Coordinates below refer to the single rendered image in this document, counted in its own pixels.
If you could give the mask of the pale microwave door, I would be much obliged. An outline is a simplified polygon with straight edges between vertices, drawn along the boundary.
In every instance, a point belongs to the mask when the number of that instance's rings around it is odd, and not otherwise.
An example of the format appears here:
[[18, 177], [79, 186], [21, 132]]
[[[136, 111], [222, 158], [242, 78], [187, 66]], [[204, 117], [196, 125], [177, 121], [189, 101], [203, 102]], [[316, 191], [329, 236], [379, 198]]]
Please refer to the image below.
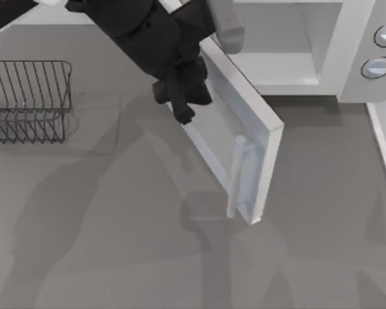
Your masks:
[[254, 225], [264, 214], [284, 122], [215, 40], [201, 43], [201, 55], [213, 102], [194, 106], [196, 116], [183, 129], [227, 194], [236, 136], [253, 144], [250, 220], [245, 222]]

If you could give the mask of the pale grey rounded box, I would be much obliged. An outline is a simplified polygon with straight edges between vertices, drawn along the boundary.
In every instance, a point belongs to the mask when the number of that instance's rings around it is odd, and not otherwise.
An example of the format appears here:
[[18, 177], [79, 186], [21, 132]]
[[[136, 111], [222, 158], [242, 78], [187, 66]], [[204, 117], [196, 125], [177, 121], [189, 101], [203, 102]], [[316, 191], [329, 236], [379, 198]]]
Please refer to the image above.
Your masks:
[[235, 11], [234, 0], [206, 1], [219, 45], [227, 54], [238, 54], [244, 46], [245, 29]]

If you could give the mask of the pale microwave oven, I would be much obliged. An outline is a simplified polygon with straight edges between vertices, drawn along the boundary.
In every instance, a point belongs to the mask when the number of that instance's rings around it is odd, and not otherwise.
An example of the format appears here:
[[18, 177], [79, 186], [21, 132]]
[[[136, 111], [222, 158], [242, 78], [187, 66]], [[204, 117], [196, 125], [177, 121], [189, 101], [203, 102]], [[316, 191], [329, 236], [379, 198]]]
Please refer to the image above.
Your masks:
[[245, 28], [234, 64], [263, 95], [329, 95], [341, 103], [386, 100], [386, 76], [362, 65], [386, 57], [374, 33], [386, 0], [234, 0]]

